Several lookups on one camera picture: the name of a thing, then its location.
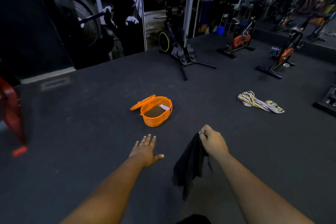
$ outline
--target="black towel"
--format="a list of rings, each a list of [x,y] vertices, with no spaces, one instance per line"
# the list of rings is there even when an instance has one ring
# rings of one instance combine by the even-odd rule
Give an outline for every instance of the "black towel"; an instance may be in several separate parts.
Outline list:
[[[194,135],[182,156],[174,166],[174,185],[183,186],[182,199],[185,201],[193,187],[193,179],[202,177],[203,159],[209,156],[198,133]]]

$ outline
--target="blue bucket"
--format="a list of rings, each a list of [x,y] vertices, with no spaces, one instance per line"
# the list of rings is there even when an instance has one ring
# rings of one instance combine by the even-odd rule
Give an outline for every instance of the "blue bucket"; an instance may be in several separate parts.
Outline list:
[[[216,34],[217,35],[223,35],[224,34],[224,30],[225,30],[225,26],[217,26]]]

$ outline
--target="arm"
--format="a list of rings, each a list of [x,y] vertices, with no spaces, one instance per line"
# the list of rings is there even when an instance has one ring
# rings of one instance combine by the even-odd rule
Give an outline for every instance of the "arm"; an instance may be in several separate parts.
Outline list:
[[[219,132],[205,125],[199,132],[199,137],[208,154],[220,164],[248,224],[313,224],[232,157]]]
[[[162,159],[153,156],[156,137],[145,136],[137,141],[129,158],[110,174],[87,198],[61,223],[120,223],[124,210],[140,171]]]

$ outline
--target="red object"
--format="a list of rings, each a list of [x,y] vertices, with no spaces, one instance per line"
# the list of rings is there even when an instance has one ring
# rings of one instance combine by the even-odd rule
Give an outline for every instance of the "red object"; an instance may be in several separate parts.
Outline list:
[[[233,47],[237,48],[239,45],[242,45],[245,42],[250,41],[251,35],[239,35],[233,39]]]
[[[284,59],[287,59],[289,56],[291,56],[294,52],[294,49],[293,48],[289,48],[287,50],[285,50],[283,52],[283,54],[281,54],[281,56],[279,57],[278,59],[278,64],[282,64]]]
[[[17,157],[28,150],[26,136],[23,130],[21,107],[15,90],[1,77],[0,98],[2,99],[3,104],[3,120],[8,128],[17,135],[19,141],[23,144],[23,147],[14,150],[12,153],[13,157]]]

